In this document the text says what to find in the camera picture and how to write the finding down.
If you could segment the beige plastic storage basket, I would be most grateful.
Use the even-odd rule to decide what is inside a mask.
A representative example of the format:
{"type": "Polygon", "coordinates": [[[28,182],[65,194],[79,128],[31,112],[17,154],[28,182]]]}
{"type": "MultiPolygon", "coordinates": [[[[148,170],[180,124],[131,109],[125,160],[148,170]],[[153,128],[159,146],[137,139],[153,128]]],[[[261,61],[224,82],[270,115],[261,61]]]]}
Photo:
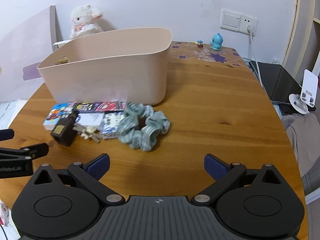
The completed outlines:
{"type": "Polygon", "coordinates": [[[37,67],[58,103],[160,103],[167,90],[172,34],[167,28],[118,29],[71,40],[37,67]],[[62,57],[65,64],[56,65],[62,57]]]}

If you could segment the red black patterned tissue pack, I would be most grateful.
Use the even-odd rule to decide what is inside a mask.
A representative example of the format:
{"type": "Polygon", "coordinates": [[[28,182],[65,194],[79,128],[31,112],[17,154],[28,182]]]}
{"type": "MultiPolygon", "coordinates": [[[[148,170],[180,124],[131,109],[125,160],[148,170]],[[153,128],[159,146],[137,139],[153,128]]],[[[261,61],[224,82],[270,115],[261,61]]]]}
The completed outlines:
{"type": "Polygon", "coordinates": [[[95,109],[96,112],[121,112],[125,109],[126,102],[102,102],[95,109]]]}

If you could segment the black Hello Kitty tissue pack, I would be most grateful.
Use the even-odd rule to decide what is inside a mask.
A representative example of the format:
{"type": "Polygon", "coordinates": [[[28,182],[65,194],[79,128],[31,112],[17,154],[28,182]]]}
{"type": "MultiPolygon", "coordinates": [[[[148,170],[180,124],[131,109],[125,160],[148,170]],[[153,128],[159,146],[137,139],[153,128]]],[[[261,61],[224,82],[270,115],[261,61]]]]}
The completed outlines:
{"type": "Polygon", "coordinates": [[[83,102],[78,103],[75,107],[75,111],[78,113],[96,113],[100,102],[83,102]]]}

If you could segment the white paper sheet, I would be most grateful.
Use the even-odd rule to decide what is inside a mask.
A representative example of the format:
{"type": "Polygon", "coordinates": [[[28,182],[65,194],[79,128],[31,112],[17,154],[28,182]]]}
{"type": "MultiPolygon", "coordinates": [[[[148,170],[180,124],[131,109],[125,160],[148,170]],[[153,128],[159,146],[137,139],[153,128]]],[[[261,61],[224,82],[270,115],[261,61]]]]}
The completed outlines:
{"type": "Polygon", "coordinates": [[[70,40],[63,40],[63,41],[53,43],[53,45],[52,45],[53,51],[56,51],[57,49],[61,48],[62,46],[64,46],[68,42],[70,42],[70,40]]]}

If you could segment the tiny mushroom figurine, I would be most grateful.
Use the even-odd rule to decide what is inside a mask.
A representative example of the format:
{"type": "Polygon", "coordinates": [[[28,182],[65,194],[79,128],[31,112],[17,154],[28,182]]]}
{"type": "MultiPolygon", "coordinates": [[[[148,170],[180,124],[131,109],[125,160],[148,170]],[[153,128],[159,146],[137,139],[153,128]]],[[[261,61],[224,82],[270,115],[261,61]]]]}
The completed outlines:
{"type": "Polygon", "coordinates": [[[199,48],[203,48],[203,41],[202,41],[202,40],[198,40],[198,41],[196,42],[196,44],[197,44],[197,46],[198,46],[199,48]]]}

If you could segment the gold snack bag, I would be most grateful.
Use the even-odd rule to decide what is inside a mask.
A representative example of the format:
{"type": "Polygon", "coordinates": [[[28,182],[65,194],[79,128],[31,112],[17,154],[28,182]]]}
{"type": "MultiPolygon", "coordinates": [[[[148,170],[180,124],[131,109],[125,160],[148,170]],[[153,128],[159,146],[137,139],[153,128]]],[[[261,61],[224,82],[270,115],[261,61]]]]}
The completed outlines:
{"type": "Polygon", "coordinates": [[[57,60],[55,64],[56,64],[56,65],[58,65],[58,64],[65,64],[65,63],[68,63],[68,61],[69,61],[68,57],[64,56],[64,57],[62,57],[61,59],[57,60]]]}

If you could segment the small beige figurine keychain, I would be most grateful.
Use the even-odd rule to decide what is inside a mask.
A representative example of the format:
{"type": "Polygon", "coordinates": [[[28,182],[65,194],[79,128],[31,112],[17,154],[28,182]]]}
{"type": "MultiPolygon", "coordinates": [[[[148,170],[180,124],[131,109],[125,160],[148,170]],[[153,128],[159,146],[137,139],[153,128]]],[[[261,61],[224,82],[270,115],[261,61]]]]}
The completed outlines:
{"type": "Polygon", "coordinates": [[[80,137],[85,140],[93,140],[96,143],[101,141],[101,135],[98,133],[98,130],[93,126],[84,127],[80,124],[74,124],[73,130],[76,131],[80,137]]]}

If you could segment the white wall switch socket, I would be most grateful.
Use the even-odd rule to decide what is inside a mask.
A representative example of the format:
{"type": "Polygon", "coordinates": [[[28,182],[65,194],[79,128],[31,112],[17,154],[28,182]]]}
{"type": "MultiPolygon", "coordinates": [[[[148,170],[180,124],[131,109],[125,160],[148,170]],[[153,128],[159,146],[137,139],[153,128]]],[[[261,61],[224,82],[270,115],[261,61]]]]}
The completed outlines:
{"type": "Polygon", "coordinates": [[[256,17],[222,9],[220,28],[249,35],[249,25],[253,27],[251,34],[254,36],[258,25],[258,19],[256,17]]]}

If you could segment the blue white porcelain-pattern tissue pack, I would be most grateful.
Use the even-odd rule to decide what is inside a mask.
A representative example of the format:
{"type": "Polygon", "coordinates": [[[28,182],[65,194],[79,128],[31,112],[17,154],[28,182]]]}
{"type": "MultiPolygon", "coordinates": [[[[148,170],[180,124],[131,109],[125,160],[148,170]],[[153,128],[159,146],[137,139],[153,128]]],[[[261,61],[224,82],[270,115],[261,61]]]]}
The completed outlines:
{"type": "Polygon", "coordinates": [[[117,129],[123,118],[123,111],[105,113],[100,124],[101,138],[105,140],[117,138],[117,129]]]}

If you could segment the green striped scrunchie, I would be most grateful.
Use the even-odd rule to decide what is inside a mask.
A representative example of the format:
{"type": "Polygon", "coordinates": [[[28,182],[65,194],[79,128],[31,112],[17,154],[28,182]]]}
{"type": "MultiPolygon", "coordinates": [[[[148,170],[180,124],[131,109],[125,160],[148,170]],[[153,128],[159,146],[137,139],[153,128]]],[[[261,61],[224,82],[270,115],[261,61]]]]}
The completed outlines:
{"type": "Polygon", "coordinates": [[[117,127],[117,138],[132,149],[149,152],[157,143],[157,137],[167,134],[170,120],[162,111],[152,106],[128,102],[124,109],[124,118],[117,127]]]}

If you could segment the colourful cartoon tissue pack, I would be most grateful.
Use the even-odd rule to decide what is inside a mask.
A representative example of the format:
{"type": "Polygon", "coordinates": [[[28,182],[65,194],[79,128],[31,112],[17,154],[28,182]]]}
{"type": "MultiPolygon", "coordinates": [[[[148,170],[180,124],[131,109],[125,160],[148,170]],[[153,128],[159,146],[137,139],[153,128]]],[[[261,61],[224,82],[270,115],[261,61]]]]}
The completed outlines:
{"type": "Polygon", "coordinates": [[[54,105],[43,122],[44,129],[51,131],[61,118],[66,119],[73,116],[75,114],[76,105],[77,102],[59,103],[54,105]]]}

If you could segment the black gold small box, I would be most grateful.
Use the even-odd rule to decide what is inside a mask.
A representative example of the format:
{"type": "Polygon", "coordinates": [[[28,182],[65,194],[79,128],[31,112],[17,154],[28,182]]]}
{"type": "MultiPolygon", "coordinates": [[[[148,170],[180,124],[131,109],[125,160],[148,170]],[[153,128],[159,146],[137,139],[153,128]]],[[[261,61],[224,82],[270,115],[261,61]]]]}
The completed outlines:
{"type": "Polygon", "coordinates": [[[51,131],[51,136],[58,144],[71,146],[77,135],[77,132],[73,129],[75,119],[76,116],[74,114],[65,114],[57,122],[51,131]]]}

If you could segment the blue bird figurine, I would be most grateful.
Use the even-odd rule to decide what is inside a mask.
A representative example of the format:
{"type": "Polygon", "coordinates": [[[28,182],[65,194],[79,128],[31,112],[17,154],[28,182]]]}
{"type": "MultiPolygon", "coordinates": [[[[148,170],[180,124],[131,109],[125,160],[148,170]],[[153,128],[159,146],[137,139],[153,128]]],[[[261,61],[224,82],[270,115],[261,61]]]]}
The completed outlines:
{"type": "Polygon", "coordinates": [[[222,43],[223,43],[223,37],[221,36],[220,33],[217,33],[212,37],[212,39],[210,41],[210,47],[213,50],[221,50],[222,43]]]}

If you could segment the black side cabinet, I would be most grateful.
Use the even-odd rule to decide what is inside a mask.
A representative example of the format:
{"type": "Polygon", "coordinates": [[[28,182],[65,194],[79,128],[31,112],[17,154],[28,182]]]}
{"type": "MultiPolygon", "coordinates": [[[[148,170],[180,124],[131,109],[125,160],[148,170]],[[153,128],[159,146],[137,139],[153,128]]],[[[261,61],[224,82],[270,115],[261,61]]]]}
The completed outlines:
{"type": "Polygon", "coordinates": [[[289,105],[290,94],[300,94],[301,86],[279,64],[258,62],[261,81],[272,102],[289,105]]]}

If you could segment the white phone stand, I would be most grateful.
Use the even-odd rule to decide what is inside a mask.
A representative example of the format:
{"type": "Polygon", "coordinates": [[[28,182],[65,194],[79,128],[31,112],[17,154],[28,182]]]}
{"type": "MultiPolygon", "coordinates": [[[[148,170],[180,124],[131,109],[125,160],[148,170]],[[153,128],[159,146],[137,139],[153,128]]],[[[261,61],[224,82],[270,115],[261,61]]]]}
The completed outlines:
{"type": "Polygon", "coordinates": [[[302,115],[308,114],[308,107],[315,107],[317,88],[318,77],[309,70],[304,70],[301,93],[289,95],[291,106],[302,115]]]}

